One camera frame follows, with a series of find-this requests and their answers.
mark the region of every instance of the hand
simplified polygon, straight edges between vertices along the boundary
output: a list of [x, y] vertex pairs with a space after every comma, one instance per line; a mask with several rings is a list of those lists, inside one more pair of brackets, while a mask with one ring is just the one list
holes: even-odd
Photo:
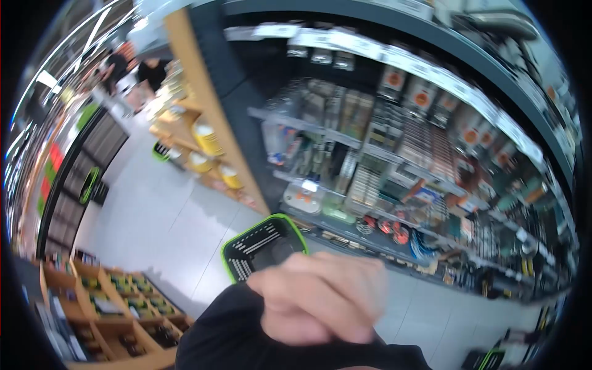
[[325, 252], [295, 253], [253, 273], [247, 284], [265, 300], [263, 331], [293, 346], [327, 343], [332, 336], [370, 343], [387, 293], [382, 261]]

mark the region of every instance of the store aisle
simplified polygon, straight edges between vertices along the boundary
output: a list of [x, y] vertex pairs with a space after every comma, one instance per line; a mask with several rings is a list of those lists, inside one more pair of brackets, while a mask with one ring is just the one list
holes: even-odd
[[[262, 217], [202, 186], [188, 172], [154, 160], [156, 139], [142, 117], [131, 137], [88, 246], [108, 266], [143, 271], [189, 315], [198, 317], [230, 285], [220, 248]], [[326, 250], [309, 242], [311, 252]], [[389, 271], [386, 315], [376, 330], [387, 343], [418, 345], [434, 370], [458, 369], [472, 348], [489, 349], [508, 327], [532, 330], [539, 307], [490, 301]], [[512, 348], [506, 361], [522, 359]]]

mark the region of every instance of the wooden display crate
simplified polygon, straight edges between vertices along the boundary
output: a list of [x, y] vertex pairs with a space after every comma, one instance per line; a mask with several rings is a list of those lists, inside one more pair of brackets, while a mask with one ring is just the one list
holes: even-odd
[[[90, 329], [94, 340], [99, 344], [107, 362], [67, 362], [71, 370], [129, 370], [129, 369], [163, 369], [175, 363], [176, 347], [165, 349], [161, 347], [146, 331], [154, 326], [164, 326], [173, 336], [181, 338], [183, 331], [177, 325], [181, 323], [191, 324], [194, 320], [183, 313], [177, 306], [170, 302], [162, 293], [139, 272], [128, 273], [119, 269], [108, 269], [100, 266], [85, 265], [79, 260], [70, 259], [73, 275], [56, 271], [51, 266], [40, 264], [40, 282], [43, 298], [46, 305], [50, 306], [49, 289], [52, 296], [59, 300], [66, 321], [76, 333], [80, 329]], [[133, 287], [132, 292], [118, 292], [111, 282], [110, 275], [125, 276]], [[93, 308], [90, 295], [96, 294], [98, 289], [84, 287], [82, 279], [96, 279], [101, 284], [100, 291], [105, 294], [123, 313], [122, 316], [100, 316]], [[145, 279], [152, 289], [149, 292], [141, 292], [133, 279]], [[151, 317], [136, 317], [128, 306], [128, 299], [138, 299], [147, 302], [147, 309], [152, 313]], [[157, 307], [150, 303], [150, 298], [163, 300], [172, 309], [170, 314], [161, 314]], [[122, 344], [122, 335], [133, 335], [138, 345], [145, 354], [132, 357]]]

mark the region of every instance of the black shirt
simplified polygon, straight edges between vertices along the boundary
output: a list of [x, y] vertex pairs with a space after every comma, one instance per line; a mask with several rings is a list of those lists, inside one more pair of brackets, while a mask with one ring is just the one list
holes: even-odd
[[263, 298], [246, 284], [224, 290], [181, 337], [176, 370], [336, 370], [372, 366], [382, 370], [429, 370], [417, 346], [368, 345], [334, 340], [290, 347], [261, 328]]
[[168, 63], [170, 60], [160, 60], [155, 68], [150, 68], [145, 62], [141, 62], [138, 66], [138, 80], [148, 80], [148, 85], [156, 92], [166, 78], [165, 66]]
[[113, 67], [110, 77], [112, 77], [113, 80], [117, 82], [126, 75], [127, 60], [123, 55], [113, 53], [109, 56], [109, 58], [107, 58], [107, 66], [111, 66], [113, 64], [115, 64], [115, 67]]

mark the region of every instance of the shopping basket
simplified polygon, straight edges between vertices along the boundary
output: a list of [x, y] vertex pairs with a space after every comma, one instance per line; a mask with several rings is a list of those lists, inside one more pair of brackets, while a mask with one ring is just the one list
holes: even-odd
[[227, 241], [220, 250], [233, 283], [246, 281], [254, 271], [279, 265], [294, 252], [308, 254], [298, 227], [285, 214], [272, 214]]

